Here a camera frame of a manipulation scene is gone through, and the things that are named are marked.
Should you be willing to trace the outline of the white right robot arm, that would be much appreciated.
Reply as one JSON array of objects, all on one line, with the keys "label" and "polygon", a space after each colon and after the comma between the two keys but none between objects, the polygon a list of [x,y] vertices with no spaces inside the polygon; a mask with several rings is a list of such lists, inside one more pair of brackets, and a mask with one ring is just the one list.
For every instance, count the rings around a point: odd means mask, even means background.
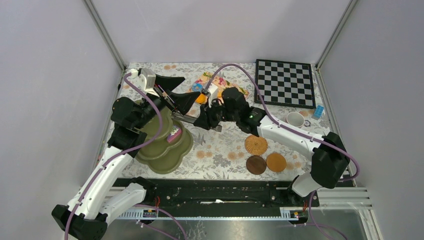
[{"label": "white right robot arm", "polygon": [[278,120],[266,109],[250,106],[235,87],[225,89],[221,99],[208,97],[208,101],[200,106],[198,117],[189,116],[185,121],[205,130],[234,122],[244,133],[278,142],[310,159],[311,170],[297,176],[286,193],[293,206],[301,205],[320,188],[333,189],[351,161],[336,133],[314,134]]}]

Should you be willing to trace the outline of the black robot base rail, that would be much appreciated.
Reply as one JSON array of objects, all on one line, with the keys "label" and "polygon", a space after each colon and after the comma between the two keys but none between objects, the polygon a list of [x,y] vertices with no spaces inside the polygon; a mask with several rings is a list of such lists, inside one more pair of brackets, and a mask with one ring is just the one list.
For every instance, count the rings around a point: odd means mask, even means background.
[{"label": "black robot base rail", "polygon": [[119,178],[120,190],[131,183],[147,184],[144,205],[158,207],[175,218],[272,218],[280,209],[319,207],[318,195],[298,197],[289,192],[288,181],[192,180]]}]

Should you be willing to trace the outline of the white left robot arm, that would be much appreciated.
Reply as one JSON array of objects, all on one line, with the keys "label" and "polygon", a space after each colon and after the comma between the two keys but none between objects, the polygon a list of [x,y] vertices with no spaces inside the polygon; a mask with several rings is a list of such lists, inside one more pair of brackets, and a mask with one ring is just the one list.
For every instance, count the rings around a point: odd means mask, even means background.
[{"label": "white left robot arm", "polygon": [[127,97],[114,101],[110,117],[114,129],[97,166],[67,204],[58,204],[52,210],[52,217],[64,231],[65,239],[99,240],[108,225],[132,206],[139,203],[148,206],[159,201],[153,183],[142,177],[133,179],[127,188],[110,199],[106,199],[106,194],[139,150],[154,141],[142,128],[155,117],[162,126],[164,108],[180,113],[187,111],[180,98],[174,96],[174,89],[185,78],[161,76],[148,69],[127,73],[123,81],[130,85],[131,78],[138,82],[132,88],[143,97],[143,102],[138,104]]}]

